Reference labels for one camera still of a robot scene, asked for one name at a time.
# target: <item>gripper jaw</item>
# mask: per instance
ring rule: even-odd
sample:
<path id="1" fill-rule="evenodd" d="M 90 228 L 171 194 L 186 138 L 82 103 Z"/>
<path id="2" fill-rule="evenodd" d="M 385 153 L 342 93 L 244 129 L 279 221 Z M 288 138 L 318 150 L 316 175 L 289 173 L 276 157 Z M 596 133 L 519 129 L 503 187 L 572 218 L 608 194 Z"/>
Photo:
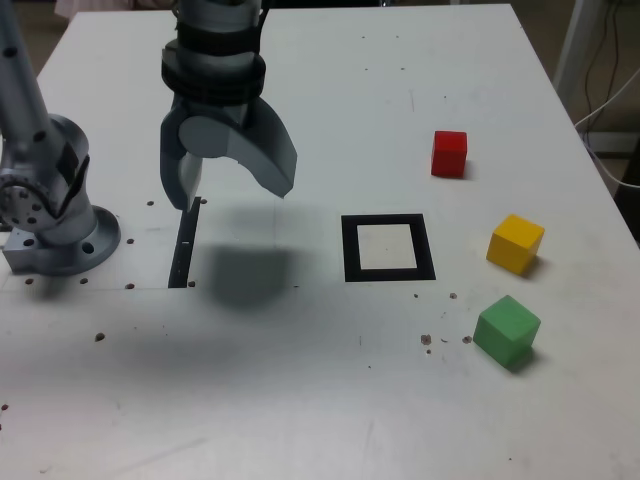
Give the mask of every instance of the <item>gripper jaw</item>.
<path id="1" fill-rule="evenodd" d="M 225 108 L 176 96 L 160 135 L 162 184 L 175 208 L 191 208 L 203 158 L 236 160 L 278 197 L 293 188 L 297 153 L 284 124 L 261 98 L 243 108 L 247 111 L 241 126 Z"/>

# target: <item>white cable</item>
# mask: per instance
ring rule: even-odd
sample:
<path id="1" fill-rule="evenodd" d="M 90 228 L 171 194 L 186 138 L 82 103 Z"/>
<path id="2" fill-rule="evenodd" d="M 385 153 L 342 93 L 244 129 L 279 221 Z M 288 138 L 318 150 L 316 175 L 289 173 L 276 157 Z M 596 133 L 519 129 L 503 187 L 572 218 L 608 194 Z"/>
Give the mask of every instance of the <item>white cable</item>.
<path id="1" fill-rule="evenodd" d="M 584 117 L 582 120 L 580 120 L 578 123 L 576 123 L 574 125 L 574 127 L 577 127 L 578 125 L 580 125 L 581 123 L 586 122 L 587 120 L 589 120 L 591 117 L 593 117 L 594 115 L 596 115 L 600 110 L 602 110 L 603 108 L 605 108 L 607 105 L 609 105 L 611 102 L 613 102 L 616 98 L 618 98 L 618 95 L 620 95 L 622 92 L 624 92 L 624 90 L 631 85 L 631 82 L 633 82 L 636 77 L 640 75 L 640 68 L 638 70 L 636 70 L 636 73 L 634 73 L 633 75 L 631 75 L 631 78 L 629 80 L 627 80 L 627 83 L 625 83 L 622 87 L 620 87 L 620 90 L 618 90 L 616 92 L 616 94 L 611 97 L 608 101 L 604 102 L 602 105 L 600 105 L 597 109 L 595 109 L 593 112 L 591 112 L 589 115 L 587 115 L 586 117 Z"/>
<path id="2" fill-rule="evenodd" d="M 602 167 L 602 170 L 604 170 L 604 173 L 607 174 L 607 176 L 613 180 L 614 182 L 616 182 L 618 185 L 621 185 L 623 187 L 628 187 L 628 188 L 638 188 L 640 189 L 640 185 L 633 185 L 631 183 L 625 183 L 625 182 L 621 182 L 620 180 L 618 180 L 616 177 L 613 176 L 613 174 L 607 169 L 607 167 L 604 166 L 604 163 L 602 163 L 602 160 L 600 160 L 598 158 L 598 156 L 594 153 L 593 150 L 591 150 L 591 147 L 589 147 L 589 145 L 585 144 L 584 148 L 587 149 L 587 152 L 589 152 L 591 154 L 591 156 L 593 157 L 594 160 L 596 160 L 598 162 L 598 164 L 600 165 L 600 167 Z"/>

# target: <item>red cube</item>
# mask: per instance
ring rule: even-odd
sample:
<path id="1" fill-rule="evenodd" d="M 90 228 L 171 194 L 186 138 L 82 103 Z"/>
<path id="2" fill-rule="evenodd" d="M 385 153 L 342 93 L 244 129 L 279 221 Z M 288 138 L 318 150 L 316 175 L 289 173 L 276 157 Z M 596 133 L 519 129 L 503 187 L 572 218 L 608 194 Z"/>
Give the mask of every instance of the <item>red cube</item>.
<path id="1" fill-rule="evenodd" d="M 465 132 L 436 132 L 431 155 L 431 175 L 462 178 L 466 161 Z"/>

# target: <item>white square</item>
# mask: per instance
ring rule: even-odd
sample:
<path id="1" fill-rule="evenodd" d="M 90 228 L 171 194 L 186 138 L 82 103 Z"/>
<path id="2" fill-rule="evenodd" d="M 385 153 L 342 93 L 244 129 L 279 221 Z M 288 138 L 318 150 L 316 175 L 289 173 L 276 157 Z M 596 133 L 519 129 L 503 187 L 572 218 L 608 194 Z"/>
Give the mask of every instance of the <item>white square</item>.
<path id="1" fill-rule="evenodd" d="M 360 268 L 418 268 L 409 225 L 358 225 Z"/>

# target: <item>black square frame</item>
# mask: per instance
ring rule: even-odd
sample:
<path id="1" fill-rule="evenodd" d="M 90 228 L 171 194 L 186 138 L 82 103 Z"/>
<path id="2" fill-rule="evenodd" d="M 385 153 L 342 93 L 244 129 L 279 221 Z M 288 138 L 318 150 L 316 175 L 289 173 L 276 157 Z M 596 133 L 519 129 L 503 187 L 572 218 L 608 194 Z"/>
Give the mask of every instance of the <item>black square frame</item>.
<path id="1" fill-rule="evenodd" d="M 359 225 L 409 225 L 416 268 L 363 270 L 360 263 Z M 398 215 L 343 215 L 342 249 L 345 282 L 398 282 L 435 280 L 427 229 L 421 213 Z"/>

